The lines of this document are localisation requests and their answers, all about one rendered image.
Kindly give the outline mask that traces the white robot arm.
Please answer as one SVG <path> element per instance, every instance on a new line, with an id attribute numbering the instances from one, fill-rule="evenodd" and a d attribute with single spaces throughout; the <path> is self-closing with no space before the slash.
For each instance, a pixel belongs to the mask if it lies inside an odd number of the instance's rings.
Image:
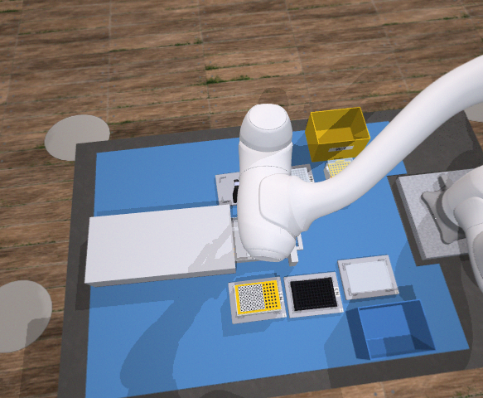
<path id="1" fill-rule="evenodd" d="M 347 167 L 323 182 L 292 176 L 286 110 L 255 105 L 239 133 L 237 217 L 244 249 L 256 260 L 284 260 L 314 220 L 358 200 L 448 119 L 482 102 L 483 55 L 431 83 Z M 466 238 L 483 293 L 483 165 L 454 184 L 446 174 L 438 181 L 441 191 L 424 192 L 421 199 L 443 244 Z"/>

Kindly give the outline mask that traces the yellow open-top bin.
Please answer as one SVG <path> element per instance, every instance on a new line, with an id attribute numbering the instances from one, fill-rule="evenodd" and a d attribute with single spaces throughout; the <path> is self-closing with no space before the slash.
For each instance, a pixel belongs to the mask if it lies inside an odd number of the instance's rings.
<path id="1" fill-rule="evenodd" d="M 361 107 L 311 112 L 305 135 L 312 163 L 356 158 L 370 140 Z"/>

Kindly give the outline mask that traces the blue bench mat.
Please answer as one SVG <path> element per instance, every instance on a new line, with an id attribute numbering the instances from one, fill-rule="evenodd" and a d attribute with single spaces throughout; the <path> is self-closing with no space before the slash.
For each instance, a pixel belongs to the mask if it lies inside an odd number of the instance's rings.
<path id="1" fill-rule="evenodd" d="M 239 138 L 97 153 L 94 217 L 218 206 Z M 123 398 L 470 349 L 440 264 L 416 266 L 387 176 L 301 233 L 298 263 L 236 274 L 90 285 L 85 398 Z M 388 255 L 399 294 L 345 300 L 338 260 Z M 343 313 L 289 318 L 284 277 L 336 272 Z M 228 283 L 280 277 L 287 316 L 232 324 Z M 345 311 L 421 299 L 435 352 L 356 359 Z"/>

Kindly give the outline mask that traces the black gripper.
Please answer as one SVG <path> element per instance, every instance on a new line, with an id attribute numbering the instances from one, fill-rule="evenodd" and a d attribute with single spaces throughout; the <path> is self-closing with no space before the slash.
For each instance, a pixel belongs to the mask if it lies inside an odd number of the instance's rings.
<path id="1" fill-rule="evenodd" d="M 233 202 L 237 203 L 237 196 L 238 196 L 238 189 L 239 189 L 239 180 L 234 180 L 234 191 L 233 191 Z"/>

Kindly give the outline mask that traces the black multi-well plate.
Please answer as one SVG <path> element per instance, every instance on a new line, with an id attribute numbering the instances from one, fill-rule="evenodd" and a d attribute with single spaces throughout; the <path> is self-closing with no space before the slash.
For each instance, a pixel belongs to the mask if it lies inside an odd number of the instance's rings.
<path id="1" fill-rule="evenodd" d="M 309 279 L 290 283 L 295 311 L 337 307 L 332 278 Z"/>

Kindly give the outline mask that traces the blue open-top bin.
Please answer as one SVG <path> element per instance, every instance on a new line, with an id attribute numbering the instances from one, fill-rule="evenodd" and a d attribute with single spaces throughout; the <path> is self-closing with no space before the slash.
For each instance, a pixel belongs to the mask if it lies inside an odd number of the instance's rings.
<path id="1" fill-rule="evenodd" d="M 421 299 L 358 307 L 345 313 L 356 359 L 376 360 L 437 350 Z M 409 350 L 426 351 L 374 356 Z"/>

